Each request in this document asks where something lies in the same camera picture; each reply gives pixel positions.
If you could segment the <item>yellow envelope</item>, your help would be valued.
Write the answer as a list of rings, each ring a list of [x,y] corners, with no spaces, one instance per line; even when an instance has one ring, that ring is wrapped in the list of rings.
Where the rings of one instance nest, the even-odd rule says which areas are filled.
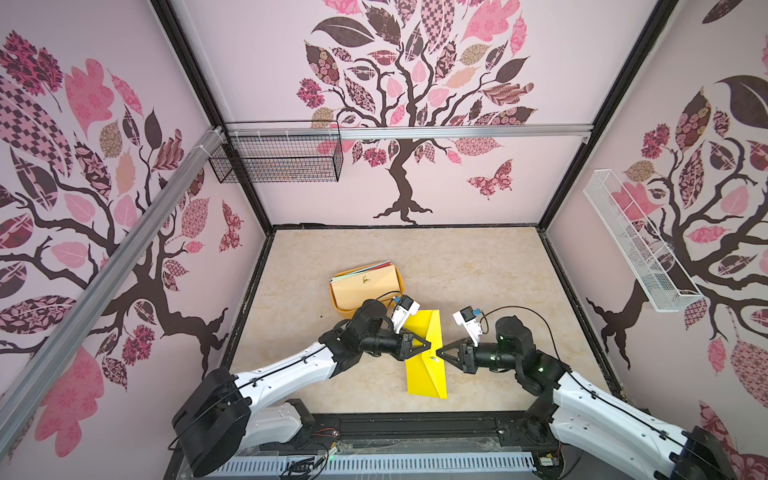
[[[404,328],[431,344],[428,351],[405,361],[408,394],[446,399],[445,361],[437,355],[437,350],[443,347],[440,312],[420,310],[405,322]]]

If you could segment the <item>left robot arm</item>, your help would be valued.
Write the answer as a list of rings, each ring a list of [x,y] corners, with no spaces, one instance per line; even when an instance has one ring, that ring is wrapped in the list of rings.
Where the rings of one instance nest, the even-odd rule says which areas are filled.
[[[243,449],[291,442],[312,419],[290,394],[338,376],[365,354],[405,361],[430,350],[428,340],[405,326],[419,303],[400,295],[394,304],[389,309],[368,299],[316,342],[266,367],[238,374],[213,370],[174,415],[170,449],[181,451],[192,476],[202,478]]]

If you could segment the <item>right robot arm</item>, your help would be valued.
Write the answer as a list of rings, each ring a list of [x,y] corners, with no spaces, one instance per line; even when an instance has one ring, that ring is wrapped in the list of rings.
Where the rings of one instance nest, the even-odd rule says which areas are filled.
[[[437,354],[465,374],[513,373],[536,398],[523,420],[530,441],[553,438],[633,479],[736,478],[724,447],[710,432],[686,431],[601,390],[557,355],[538,349],[531,330],[516,316],[497,320],[495,341],[481,341],[483,317],[472,307],[454,313],[467,336]]]

